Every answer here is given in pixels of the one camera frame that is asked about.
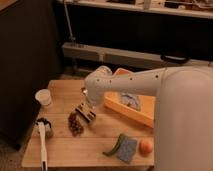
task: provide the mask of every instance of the small object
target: small object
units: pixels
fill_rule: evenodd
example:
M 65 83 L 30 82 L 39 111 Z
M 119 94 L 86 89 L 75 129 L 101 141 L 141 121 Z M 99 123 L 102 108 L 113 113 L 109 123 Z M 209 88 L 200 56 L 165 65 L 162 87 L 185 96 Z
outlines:
M 142 155 L 147 156 L 153 151 L 153 143 L 151 140 L 144 139 L 140 141 L 139 150 Z
M 72 132 L 72 135 L 75 137 L 77 135 L 80 135 L 84 132 L 84 127 L 81 125 L 81 123 L 77 120 L 77 113 L 71 113 L 69 118 L 69 129 Z
M 123 142 L 124 138 L 125 138 L 125 135 L 124 134 L 120 134 L 115 146 L 110 151 L 103 152 L 103 154 L 108 156 L 108 157 L 112 156 L 113 154 L 115 154 L 118 151 L 118 149 L 120 148 L 120 145 Z
M 41 139 L 41 163 L 42 163 L 42 171 L 47 171 L 47 149 L 45 145 L 45 137 L 52 137 L 52 126 L 51 123 L 45 118 L 40 118 L 36 121 L 36 125 L 38 125 L 40 139 Z
M 52 104 L 52 98 L 48 89 L 41 89 L 35 94 L 35 99 L 43 106 L 48 107 Z
M 91 111 L 86 103 L 81 103 L 75 110 L 84 118 L 87 123 L 91 123 L 96 118 L 96 114 Z
M 125 163 L 130 163 L 136 152 L 137 140 L 125 136 L 120 148 L 118 149 L 117 157 Z
M 140 111 L 140 99 L 139 96 L 136 94 L 130 93 L 119 93 L 120 102 L 128 107 L 131 107 L 137 111 Z

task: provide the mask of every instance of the green pepper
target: green pepper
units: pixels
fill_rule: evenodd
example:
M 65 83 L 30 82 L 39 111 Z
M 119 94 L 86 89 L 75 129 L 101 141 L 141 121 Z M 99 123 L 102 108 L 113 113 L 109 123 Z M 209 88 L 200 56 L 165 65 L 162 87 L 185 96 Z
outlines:
M 122 144 L 124 138 L 125 138 L 125 135 L 120 134 L 115 146 L 110 151 L 103 152 L 103 154 L 106 155 L 106 156 L 111 156 L 111 155 L 115 154 L 118 151 L 118 149 L 120 148 L 120 145 Z

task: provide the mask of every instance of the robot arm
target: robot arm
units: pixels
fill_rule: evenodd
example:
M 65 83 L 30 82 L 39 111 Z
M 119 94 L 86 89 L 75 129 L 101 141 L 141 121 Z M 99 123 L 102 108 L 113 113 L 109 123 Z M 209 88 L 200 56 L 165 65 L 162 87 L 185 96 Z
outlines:
M 112 71 L 101 66 L 85 79 L 86 100 L 90 105 L 98 105 L 105 91 L 118 91 L 155 96 L 162 80 L 168 75 L 187 67 L 161 68 L 124 75 L 112 75 Z
M 105 91 L 156 95 L 155 171 L 212 171 L 213 70 L 171 67 L 113 76 L 100 67 L 85 79 L 87 101 Z

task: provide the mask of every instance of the grapes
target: grapes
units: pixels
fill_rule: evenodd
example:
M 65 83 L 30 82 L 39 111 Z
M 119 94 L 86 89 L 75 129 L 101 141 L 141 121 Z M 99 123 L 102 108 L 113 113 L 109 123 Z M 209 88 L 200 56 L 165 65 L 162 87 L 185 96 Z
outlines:
M 68 122 L 69 122 L 69 129 L 74 137 L 84 132 L 84 127 L 77 120 L 77 113 L 71 113 L 68 118 Z

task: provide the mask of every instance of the black cabinet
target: black cabinet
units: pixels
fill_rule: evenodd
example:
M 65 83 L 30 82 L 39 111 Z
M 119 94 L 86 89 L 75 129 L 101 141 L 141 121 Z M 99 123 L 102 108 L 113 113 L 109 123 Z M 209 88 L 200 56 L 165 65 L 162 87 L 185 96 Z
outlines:
M 0 11 L 0 138 L 16 148 L 34 121 L 38 89 L 60 73 L 51 0 L 19 0 Z

